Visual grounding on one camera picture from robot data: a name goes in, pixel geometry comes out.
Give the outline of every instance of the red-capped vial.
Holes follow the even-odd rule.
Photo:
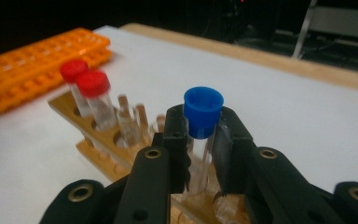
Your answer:
[[[106,73],[88,71],[77,80],[76,84],[89,103],[97,130],[105,131],[115,127],[117,119],[109,96],[110,83]]]
[[[66,62],[60,67],[62,79],[68,84],[74,96],[78,112],[83,118],[91,115],[91,110],[86,98],[80,93],[76,81],[87,71],[89,71],[89,65],[81,59]]]

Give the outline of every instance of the orange rack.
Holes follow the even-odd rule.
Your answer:
[[[59,67],[74,58],[90,68],[107,62],[108,38],[77,28],[0,55],[0,114],[63,84]]]

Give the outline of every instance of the red cap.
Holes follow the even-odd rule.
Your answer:
[[[80,93],[84,97],[93,98],[109,91],[110,83],[106,73],[101,71],[88,71],[76,82]]]
[[[89,71],[89,66],[81,59],[64,63],[60,68],[63,80],[68,83],[76,83],[80,75],[87,71]]]

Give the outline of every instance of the blue cap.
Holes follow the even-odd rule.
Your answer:
[[[222,94],[208,87],[194,87],[186,91],[183,113],[188,119],[191,137],[204,139],[213,133],[223,102]]]

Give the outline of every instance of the test tube rack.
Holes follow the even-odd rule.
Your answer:
[[[85,139],[76,144],[77,150],[113,182],[130,173],[134,154],[149,144],[144,141],[139,146],[120,147],[117,144],[121,137],[118,126],[104,132],[97,131],[92,116],[79,116],[69,91],[48,104],[84,135]],[[250,223],[242,196],[220,196],[217,178],[211,166],[205,191],[195,196],[172,195],[171,223]],[[220,217],[216,217],[216,211],[221,213]]]
[[[0,114],[63,84],[59,67],[80,58],[90,68],[107,62],[112,52],[107,37],[76,28],[0,54]]]

